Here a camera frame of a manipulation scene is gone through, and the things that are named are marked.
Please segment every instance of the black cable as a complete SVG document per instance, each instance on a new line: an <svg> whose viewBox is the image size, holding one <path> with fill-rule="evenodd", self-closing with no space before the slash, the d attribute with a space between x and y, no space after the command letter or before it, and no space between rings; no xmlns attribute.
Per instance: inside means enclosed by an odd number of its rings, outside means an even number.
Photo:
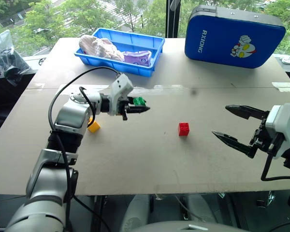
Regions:
<svg viewBox="0 0 290 232"><path fill-rule="evenodd" d="M284 224L281 224L279 226L276 226L276 227L270 229L268 232L273 232L274 230L277 230L278 228L283 227L283 226L287 226L287 225L290 225L290 221L289 222L286 222Z"/></svg>
<svg viewBox="0 0 290 232"><path fill-rule="evenodd" d="M205 220L203 218L201 218L200 216L196 215L195 213L193 213L191 210L189 210L187 207L184 206L184 204L179 200L179 198L174 195L175 198L177 199L177 201L179 202L179 204L187 211L189 212L191 215L195 216L198 220L205 222Z"/></svg>
<svg viewBox="0 0 290 232"><path fill-rule="evenodd" d="M94 216L96 216L107 228L108 232L111 232L110 227L107 225L107 223L104 221L104 219L97 214L95 211L93 211L92 209L90 209L85 203L83 203L80 199L78 199L76 196L73 196L73 198L81 205L83 206L86 210L90 211Z"/></svg>
<svg viewBox="0 0 290 232"><path fill-rule="evenodd" d="M290 176L276 176L276 177L269 177L266 178L266 175L270 169L271 166L271 162L272 162L273 156L268 155L266 162L265 162L265 166L261 175L261 180L262 181L272 181L272 180L285 180L285 179L289 179L290 180Z"/></svg>
<svg viewBox="0 0 290 232"><path fill-rule="evenodd" d="M49 122L49 125L51 127L51 129L53 131L55 131L55 126L54 126L54 123L53 123L53 120L52 120L52 110L53 110L53 105L56 101L56 99L58 98L58 96L60 95L60 93L63 92L63 90L65 90L70 84L72 84L74 81L76 81L78 78L80 78L81 76L85 75L86 73L90 72L90 71L93 71L93 70L97 70L97 69L109 69L109 70L112 70L114 71L117 75L120 74L120 72L118 72L117 70L115 69L112 69L110 67L106 67L106 66L101 66L101 67L96 67L96 68L93 68L93 69L89 69L81 74L79 74L76 78L74 78L72 81L70 81L68 84L66 84L61 90L58 91L58 93L54 96L53 100L51 101L50 105L49 105L49 108L48 108L48 122Z"/></svg>
<svg viewBox="0 0 290 232"><path fill-rule="evenodd" d="M94 120L96 119L96 110L97 110L97 107L96 107L96 103L95 103L94 106L92 105L92 103L91 103L90 100L88 99L88 97L87 97L86 93L84 92L84 90L86 90L86 89L85 89L84 87L81 87L81 86L80 86L79 91L82 93L82 95L84 96L84 98L85 98L86 101L88 102L89 107L90 107L90 109L91 109L91 111L92 111L92 121L89 122L89 124L87 125L87 127L90 127L90 126L93 124Z"/></svg>
<svg viewBox="0 0 290 232"><path fill-rule="evenodd" d="M66 175L67 175L67 202L66 202L66 229L69 228L69 217L70 217L70 207L71 207L71 195L72 195L72 185L71 185L71 177L70 177L70 168L69 168L69 164L68 164L68 158L64 149L64 146L62 144L62 141L59 137L59 135L57 134L57 131L55 129L55 125L53 123L52 120L52 110L53 110L53 106L54 103L56 101L56 99L58 98L58 96L60 95L60 93L63 92L63 90L65 90L70 84L72 84L74 81L76 81L78 78L80 78L81 76L85 75L86 73L93 71L93 70L97 70L97 69L109 69L114 71L117 75L120 74L120 72L116 71L115 69L112 69L110 67L105 67L105 66L101 66L101 67L96 67L93 69L89 69L81 74L79 74L76 78L74 78L72 81L70 81L68 84L66 84L62 89L60 89L57 94L54 96L53 100L51 101L49 108L48 108L48 122L49 122L49 126L52 129L52 132L56 133L56 140L58 142L59 148L61 150L62 153L62 157L63 157L63 161L64 161L64 166L65 166L65 170L66 170Z"/></svg>

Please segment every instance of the glass window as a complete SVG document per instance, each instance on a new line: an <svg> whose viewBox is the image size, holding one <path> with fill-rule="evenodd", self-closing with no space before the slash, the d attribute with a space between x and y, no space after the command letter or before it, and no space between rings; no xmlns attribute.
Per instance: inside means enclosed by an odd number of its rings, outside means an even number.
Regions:
<svg viewBox="0 0 290 232"><path fill-rule="evenodd" d="M186 36L187 23L194 7L199 4L220 6L279 17L286 27L286 35L275 53L290 54L290 0L181 0L178 37Z"/></svg>
<svg viewBox="0 0 290 232"><path fill-rule="evenodd" d="M61 37L97 28L164 36L166 0L0 0L0 33L23 56L48 54Z"/></svg>

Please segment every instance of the white sticker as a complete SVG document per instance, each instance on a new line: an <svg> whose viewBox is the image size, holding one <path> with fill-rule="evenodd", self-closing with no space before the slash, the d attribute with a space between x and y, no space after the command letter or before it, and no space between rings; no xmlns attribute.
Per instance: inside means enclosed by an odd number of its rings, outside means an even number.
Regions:
<svg viewBox="0 0 290 232"><path fill-rule="evenodd" d="M272 85L280 92L290 92L290 82L272 82Z"/></svg>

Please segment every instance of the blue tray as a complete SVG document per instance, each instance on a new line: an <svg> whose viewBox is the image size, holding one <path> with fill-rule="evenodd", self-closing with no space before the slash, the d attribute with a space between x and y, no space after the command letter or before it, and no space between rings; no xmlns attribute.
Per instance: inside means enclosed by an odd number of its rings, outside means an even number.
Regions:
<svg viewBox="0 0 290 232"><path fill-rule="evenodd" d="M155 70L155 65L160 57L160 54L162 53L162 46L164 44L164 38L161 37L141 35L105 28L97 29L92 35L100 39L109 39L121 52L151 51L151 65L143 66L107 58L90 56L84 54L81 49L78 49L74 54L79 57L84 64L93 66L108 66L121 72L148 77L150 77L152 72Z"/></svg>

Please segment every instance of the blue bag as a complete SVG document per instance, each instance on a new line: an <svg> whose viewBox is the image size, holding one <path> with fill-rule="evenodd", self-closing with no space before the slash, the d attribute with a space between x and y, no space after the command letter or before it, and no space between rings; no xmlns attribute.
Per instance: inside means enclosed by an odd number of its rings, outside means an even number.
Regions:
<svg viewBox="0 0 290 232"><path fill-rule="evenodd" d="M285 32L275 16L199 5L188 21L185 54L190 59L256 68L271 56Z"/></svg>

